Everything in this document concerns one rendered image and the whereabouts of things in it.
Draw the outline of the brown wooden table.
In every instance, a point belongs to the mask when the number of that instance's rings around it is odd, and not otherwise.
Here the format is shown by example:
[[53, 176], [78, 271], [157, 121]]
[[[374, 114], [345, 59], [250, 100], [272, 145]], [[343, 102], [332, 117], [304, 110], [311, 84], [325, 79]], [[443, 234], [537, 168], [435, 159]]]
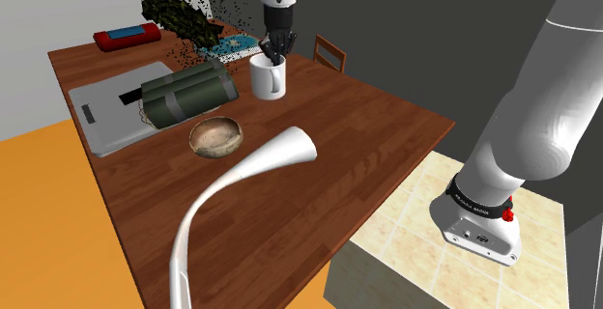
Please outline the brown wooden table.
[[244, 140], [220, 159], [195, 155], [183, 123], [90, 165], [147, 309], [169, 309], [169, 259], [198, 195], [289, 126], [312, 162], [234, 183], [191, 225], [193, 309], [282, 309], [452, 129], [453, 122], [298, 54], [283, 98], [262, 101], [247, 60], [233, 62], [238, 99], [221, 106]]

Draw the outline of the white mug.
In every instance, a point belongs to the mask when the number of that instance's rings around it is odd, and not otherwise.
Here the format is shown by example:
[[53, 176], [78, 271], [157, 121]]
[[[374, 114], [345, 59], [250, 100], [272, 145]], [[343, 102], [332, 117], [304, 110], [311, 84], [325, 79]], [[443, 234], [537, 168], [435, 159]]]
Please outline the white mug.
[[275, 65], [264, 53], [249, 58], [252, 93], [261, 100], [276, 100], [286, 93], [286, 59]]

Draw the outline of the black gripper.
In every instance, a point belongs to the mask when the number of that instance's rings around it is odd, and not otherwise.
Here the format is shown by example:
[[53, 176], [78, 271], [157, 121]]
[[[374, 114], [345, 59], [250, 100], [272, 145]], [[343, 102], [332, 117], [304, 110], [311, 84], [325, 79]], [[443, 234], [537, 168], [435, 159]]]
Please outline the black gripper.
[[278, 8], [265, 5], [263, 7], [264, 12], [264, 25], [266, 27], [266, 37], [258, 42], [264, 55], [271, 61], [272, 64], [278, 63], [278, 52], [273, 48], [270, 37], [281, 37], [280, 54], [287, 56], [297, 39], [297, 34], [291, 32], [293, 25], [293, 10], [292, 6], [288, 8]]

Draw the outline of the blue and white book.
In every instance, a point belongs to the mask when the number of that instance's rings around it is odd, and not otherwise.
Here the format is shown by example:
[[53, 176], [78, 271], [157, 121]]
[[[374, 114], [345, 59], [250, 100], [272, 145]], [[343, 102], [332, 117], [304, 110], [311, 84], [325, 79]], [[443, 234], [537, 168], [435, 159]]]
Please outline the blue and white book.
[[194, 51], [202, 58], [217, 58], [221, 63], [237, 61], [262, 52], [258, 40], [250, 35], [237, 34], [221, 38], [218, 45], [211, 48], [194, 47]]

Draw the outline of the red and blue pencil case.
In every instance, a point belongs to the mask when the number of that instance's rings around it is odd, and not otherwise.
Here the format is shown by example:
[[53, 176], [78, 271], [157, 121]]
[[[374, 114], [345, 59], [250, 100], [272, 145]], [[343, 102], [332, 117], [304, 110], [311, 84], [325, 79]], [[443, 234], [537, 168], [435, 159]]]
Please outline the red and blue pencil case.
[[161, 32], [153, 22], [110, 31], [97, 32], [93, 39], [103, 52], [111, 52], [161, 40]]

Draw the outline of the brown wooden chair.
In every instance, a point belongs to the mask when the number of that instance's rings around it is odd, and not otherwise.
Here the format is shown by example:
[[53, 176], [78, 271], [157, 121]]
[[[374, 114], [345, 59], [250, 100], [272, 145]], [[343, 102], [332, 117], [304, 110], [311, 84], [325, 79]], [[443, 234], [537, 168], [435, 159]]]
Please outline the brown wooden chair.
[[[334, 64], [323, 53], [328, 53], [333, 59], [338, 61], [338, 64]], [[313, 61], [324, 65], [325, 67], [337, 70], [341, 73], [345, 71], [347, 55], [344, 51], [327, 41], [324, 37], [317, 34], [315, 37], [315, 44], [313, 50]]]

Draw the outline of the white gooseneck desk lamp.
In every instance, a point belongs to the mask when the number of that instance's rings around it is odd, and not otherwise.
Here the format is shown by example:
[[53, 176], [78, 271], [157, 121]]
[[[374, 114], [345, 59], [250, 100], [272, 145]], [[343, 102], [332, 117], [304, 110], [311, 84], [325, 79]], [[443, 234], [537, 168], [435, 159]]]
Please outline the white gooseneck desk lamp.
[[290, 126], [242, 159], [198, 196], [184, 215], [174, 238], [169, 260], [170, 309], [191, 309], [187, 274], [189, 231], [193, 217], [204, 203], [230, 184], [316, 158], [317, 149], [310, 136], [301, 128]]

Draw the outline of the brown stone bowl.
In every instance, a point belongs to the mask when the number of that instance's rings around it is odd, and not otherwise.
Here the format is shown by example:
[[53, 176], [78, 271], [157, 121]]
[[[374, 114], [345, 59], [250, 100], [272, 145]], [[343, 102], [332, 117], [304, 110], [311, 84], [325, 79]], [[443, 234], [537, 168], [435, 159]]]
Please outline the brown stone bowl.
[[196, 155], [221, 158], [236, 151], [243, 139], [243, 130], [235, 120], [216, 116], [196, 124], [190, 132], [188, 143]]

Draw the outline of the tiled robot stand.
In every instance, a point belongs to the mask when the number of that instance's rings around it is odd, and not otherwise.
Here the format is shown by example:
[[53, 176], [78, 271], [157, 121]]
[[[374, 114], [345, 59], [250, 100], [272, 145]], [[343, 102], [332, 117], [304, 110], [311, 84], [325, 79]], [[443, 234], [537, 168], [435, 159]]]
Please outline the tiled robot stand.
[[429, 213], [461, 163], [431, 152], [331, 258], [335, 309], [569, 309], [563, 206], [519, 189], [518, 262], [449, 244]]

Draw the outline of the dark green leafy plant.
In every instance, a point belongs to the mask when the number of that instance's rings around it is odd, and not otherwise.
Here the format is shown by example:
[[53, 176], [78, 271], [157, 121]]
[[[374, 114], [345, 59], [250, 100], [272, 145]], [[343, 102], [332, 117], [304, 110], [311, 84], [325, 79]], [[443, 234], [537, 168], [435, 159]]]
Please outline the dark green leafy plant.
[[197, 47], [219, 44], [223, 26], [211, 23], [200, 9], [184, 0], [141, 0], [142, 16]]

